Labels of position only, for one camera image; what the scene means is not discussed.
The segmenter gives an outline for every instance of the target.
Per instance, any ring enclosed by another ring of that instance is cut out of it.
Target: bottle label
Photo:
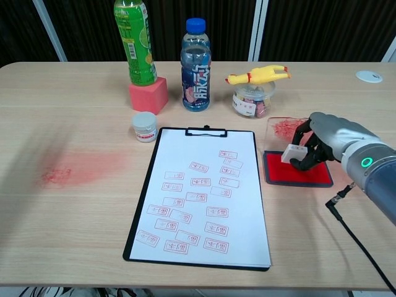
[[[183,101],[191,107],[209,102],[209,65],[194,65],[192,70],[182,68]]]
[[[256,104],[242,101],[235,95],[233,95],[233,106],[243,116],[254,116],[256,112]]]
[[[149,133],[141,133],[141,132],[136,132],[136,137],[141,141],[141,142],[150,142],[153,141],[154,139],[157,138],[157,129],[154,129],[153,131]]]
[[[131,81],[136,85],[153,84],[157,72],[151,54],[146,6],[116,6],[114,16],[126,52]]]

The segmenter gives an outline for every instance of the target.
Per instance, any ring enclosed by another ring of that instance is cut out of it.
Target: red ink stain
[[[296,128],[305,121],[306,119],[285,119],[272,125],[272,128],[278,138],[281,138],[287,142],[291,142],[296,132]],[[312,132],[305,133],[304,137],[301,139],[300,145],[304,145],[311,135]]]
[[[126,154],[72,152],[60,156],[55,164],[50,164],[51,160],[54,160],[51,155],[43,160],[45,169],[40,184],[45,189],[80,186],[109,178],[124,169]]]
[[[70,169],[66,169],[66,170],[52,169],[44,173],[41,176],[41,180],[43,181],[45,188],[59,189],[64,187],[64,185],[67,183],[67,180],[70,177],[70,173],[71,173]]]

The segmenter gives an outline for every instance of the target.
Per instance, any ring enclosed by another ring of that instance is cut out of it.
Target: glass jar
[[[237,113],[249,118],[263,118],[270,109],[275,93],[275,82],[264,85],[240,84],[235,86],[233,107]]]

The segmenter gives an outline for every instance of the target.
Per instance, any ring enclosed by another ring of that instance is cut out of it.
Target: cable connector
[[[352,190],[355,186],[356,186],[355,183],[351,183],[351,184],[347,185],[344,190],[338,192],[336,196],[331,198],[325,204],[326,207],[329,209],[329,211],[333,214],[333,216],[335,216],[335,218],[338,221],[341,221],[342,217],[339,214],[339,212],[337,211],[337,209],[335,209],[334,205],[337,204],[341,199],[343,199],[349,193],[349,191]]]
[[[334,203],[334,205],[337,204],[337,203],[338,203],[341,199],[343,199],[343,198],[349,193],[349,191],[352,190],[354,187],[356,187],[355,182],[353,182],[353,183],[347,185],[347,186],[345,187],[345,189],[342,190],[342,191],[340,191],[340,192],[338,192],[337,195],[334,196],[334,197],[331,199],[331,201]]]

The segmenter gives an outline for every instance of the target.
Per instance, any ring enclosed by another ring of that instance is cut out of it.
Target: red stamp mark
[[[178,229],[178,226],[179,226],[178,222],[162,220],[161,218],[159,218],[155,222],[154,228],[161,229],[161,230],[166,230],[166,231],[176,232],[176,230]]]
[[[214,233],[214,234],[218,234],[218,235],[222,235],[222,236],[227,236],[228,227],[227,226],[223,226],[223,225],[218,225],[218,224],[207,222],[206,225],[205,225],[205,231],[206,232],[210,232],[210,233]]]
[[[220,178],[218,183],[222,184],[223,186],[239,187],[239,181],[232,178]]]
[[[224,209],[221,207],[207,207],[206,216],[228,218],[228,209]]]
[[[202,164],[199,164],[196,162],[191,162],[189,168],[200,171],[200,172],[204,172],[204,173],[208,172],[208,170],[209,170],[209,166],[202,165]]]
[[[184,199],[165,197],[162,205],[172,207],[184,207]]]
[[[184,254],[188,253],[188,244],[187,243],[180,243],[173,240],[167,240],[165,242],[165,246],[163,250],[166,252],[175,252],[177,254]]]
[[[191,186],[210,186],[210,178],[192,178]]]
[[[184,173],[183,172],[173,172],[173,171],[167,171],[165,172],[165,179],[184,179]]]
[[[237,161],[237,160],[233,160],[233,159],[229,159],[229,158],[225,158],[223,163],[225,165],[232,166],[237,169],[241,169],[242,165],[243,165],[243,163],[241,161]]]
[[[228,168],[228,167],[225,167],[225,166],[222,166],[220,172],[228,174],[228,175],[232,175],[232,176],[235,176],[235,177],[238,177],[239,174],[240,174],[240,171],[238,169]]]
[[[212,238],[205,238],[204,249],[210,249],[212,251],[226,254],[228,252],[228,243]]]
[[[238,154],[234,152],[227,152],[226,150],[221,150],[220,153],[218,153],[218,156],[230,158],[230,159],[236,159],[238,157]]]
[[[136,233],[135,239],[137,241],[140,241],[141,243],[147,244],[148,246],[152,246],[153,248],[155,248],[155,246],[157,246],[157,243],[160,240],[160,238],[158,236],[147,233],[146,231],[143,231],[143,230],[139,230]]]
[[[230,189],[224,189],[222,187],[212,187],[210,189],[210,193],[213,194],[213,195],[230,198],[231,194],[232,194],[232,191]]]
[[[185,232],[183,230],[179,230],[174,238],[175,238],[175,240],[182,241],[184,243],[189,243],[194,246],[197,246],[200,236]]]
[[[182,223],[190,224],[192,215],[190,215],[189,213],[180,212],[179,210],[173,209],[170,218]]]
[[[70,169],[49,170],[41,176],[42,186],[45,189],[60,189],[67,183],[70,174]]]
[[[162,191],[181,192],[183,184],[163,183]]]
[[[203,194],[203,193],[191,193],[188,192],[186,194],[186,200],[187,201],[195,201],[195,202],[206,202],[208,198],[207,194]]]
[[[157,205],[152,205],[150,204],[147,209],[147,213],[151,215],[161,215],[163,217],[167,217],[170,212],[170,208],[168,207],[163,207],[163,206],[157,206]]]

